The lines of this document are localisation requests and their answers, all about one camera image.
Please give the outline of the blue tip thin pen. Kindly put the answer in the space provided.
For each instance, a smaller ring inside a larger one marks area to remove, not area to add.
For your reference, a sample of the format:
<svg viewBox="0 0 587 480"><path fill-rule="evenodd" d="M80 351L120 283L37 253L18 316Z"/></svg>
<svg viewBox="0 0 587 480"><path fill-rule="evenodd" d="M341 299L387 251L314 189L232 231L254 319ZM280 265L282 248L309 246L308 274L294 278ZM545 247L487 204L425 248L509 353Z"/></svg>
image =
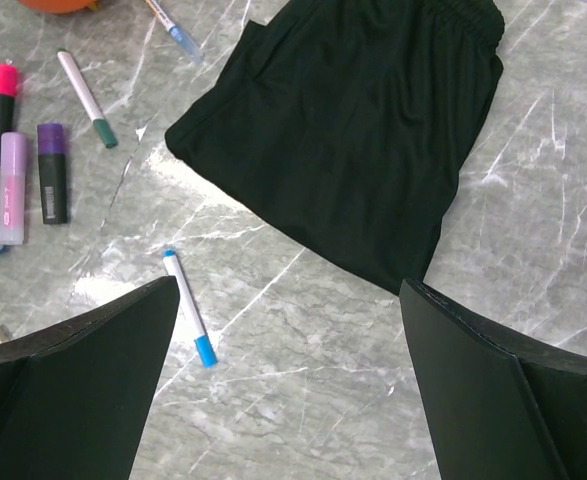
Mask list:
<svg viewBox="0 0 587 480"><path fill-rule="evenodd" d="M171 19L157 0L145 0L145 3L158 18L173 41L194 63L200 64L203 60L203 55L200 46L193 37Z"/></svg>

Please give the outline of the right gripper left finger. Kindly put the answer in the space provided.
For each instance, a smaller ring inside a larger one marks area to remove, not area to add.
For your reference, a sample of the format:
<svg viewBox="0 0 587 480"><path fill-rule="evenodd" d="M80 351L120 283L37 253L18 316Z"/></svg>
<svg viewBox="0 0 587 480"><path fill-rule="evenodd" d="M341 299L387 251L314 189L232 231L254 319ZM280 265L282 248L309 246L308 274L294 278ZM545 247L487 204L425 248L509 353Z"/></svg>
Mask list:
<svg viewBox="0 0 587 480"><path fill-rule="evenodd" d="M176 280L0 344L0 479L127 479L171 341Z"/></svg>

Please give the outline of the purple cap black highlighter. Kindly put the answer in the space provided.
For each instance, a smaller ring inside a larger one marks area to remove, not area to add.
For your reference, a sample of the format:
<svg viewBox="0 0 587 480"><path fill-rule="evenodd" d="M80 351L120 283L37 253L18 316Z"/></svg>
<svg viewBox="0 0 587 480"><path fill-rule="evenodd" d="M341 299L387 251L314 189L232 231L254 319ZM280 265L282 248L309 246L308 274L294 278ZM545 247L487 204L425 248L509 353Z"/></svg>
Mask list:
<svg viewBox="0 0 587 480"><path fill-rule="evenodd" d="M66 224L66 141L61 124L45 123L37 126L37 160L43 223Z"/></svg>

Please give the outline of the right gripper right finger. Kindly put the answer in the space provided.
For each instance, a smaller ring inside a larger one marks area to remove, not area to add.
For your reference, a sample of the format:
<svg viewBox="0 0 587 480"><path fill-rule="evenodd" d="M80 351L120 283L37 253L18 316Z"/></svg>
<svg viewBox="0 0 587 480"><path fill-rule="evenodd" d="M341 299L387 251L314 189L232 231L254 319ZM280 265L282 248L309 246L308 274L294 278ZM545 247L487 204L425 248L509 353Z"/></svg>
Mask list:
<svg viewBox="0 0 587 480"><path fill-rule="evenodd" d="M444 479L587 479L587 357L415 280L405 335Z"/></svg>

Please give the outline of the orange round pen holder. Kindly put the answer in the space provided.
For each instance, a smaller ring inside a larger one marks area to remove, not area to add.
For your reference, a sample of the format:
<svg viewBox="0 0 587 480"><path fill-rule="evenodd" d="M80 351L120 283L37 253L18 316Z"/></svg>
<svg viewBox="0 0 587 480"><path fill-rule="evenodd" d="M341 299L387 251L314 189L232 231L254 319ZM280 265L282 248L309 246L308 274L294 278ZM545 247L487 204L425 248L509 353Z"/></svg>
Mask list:
<svg viewBox="0 0 587 480"><path fill-rule="evenodd" d="M89 9L96 12L96 0L18 0L23 6L47 14L68 14Z"/></svg>

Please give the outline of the light pink highlighter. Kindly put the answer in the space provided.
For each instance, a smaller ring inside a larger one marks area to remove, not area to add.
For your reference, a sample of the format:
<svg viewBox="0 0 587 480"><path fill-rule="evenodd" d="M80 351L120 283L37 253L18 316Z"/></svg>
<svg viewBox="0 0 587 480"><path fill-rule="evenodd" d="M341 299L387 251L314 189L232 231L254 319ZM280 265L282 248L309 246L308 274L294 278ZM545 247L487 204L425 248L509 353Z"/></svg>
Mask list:
<svg viewBox="0 0 587 480"><path fill-rule="evenodd" d="M1 136L0 242L22 245L25 238L25 192L28 139L6 132Z"/></svg>

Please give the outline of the green cap white marker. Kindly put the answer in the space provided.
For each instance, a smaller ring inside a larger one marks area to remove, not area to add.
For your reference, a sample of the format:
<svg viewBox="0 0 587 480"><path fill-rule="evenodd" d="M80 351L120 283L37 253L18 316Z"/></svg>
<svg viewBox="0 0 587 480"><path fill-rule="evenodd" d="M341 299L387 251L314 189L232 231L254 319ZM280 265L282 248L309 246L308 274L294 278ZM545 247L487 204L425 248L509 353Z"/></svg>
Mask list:
<svg viewBox="0 0 587 480"><path fill-rule="evenodd" d="M59 49L56 56L100 140L107 149L116 147L118 141L115 134L98 106L73 56L65 49Z"/></svg>

